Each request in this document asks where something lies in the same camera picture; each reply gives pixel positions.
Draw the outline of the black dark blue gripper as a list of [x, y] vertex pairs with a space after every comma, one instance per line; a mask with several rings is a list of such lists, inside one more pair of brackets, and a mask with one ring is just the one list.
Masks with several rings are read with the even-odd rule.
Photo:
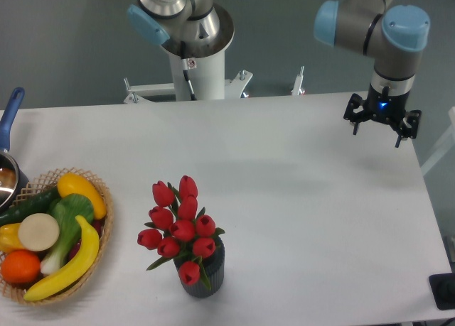
[[370, 84], [367, 99], [353, 93], [346, 106], [343, 118], [353, 126], [353, 135], [356, 135], [361, 123], [375, 121], [382, 124], [398, 124], [395, 148], [399, 148], [401, 141], [416, 139], [419, 123], [422, 117], [421, 110], [406, 111], [405, 105], [410, 92], [401, 95], [391, 95], [391, 89], [383, 87], [376, 90]]

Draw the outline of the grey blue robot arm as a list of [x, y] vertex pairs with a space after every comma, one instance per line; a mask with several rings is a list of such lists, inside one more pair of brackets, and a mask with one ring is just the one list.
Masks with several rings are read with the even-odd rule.
[[[372, 58], [368, 95], [353, 94], [344, 119], [358, 127], [376, 121], [399, 140], [416, 138], [421, 111], [406, 109], [430, 19], [416, 6], [393, 0], [326, 1], [314, 20], [314, 37]], [[137, 0], [128, 8], [132, 28], [167, 53], [179, 101], [240, 97], [249, 77], [225, 79], [225, 50], [235, 29], [230, 14], [214, 0]]]

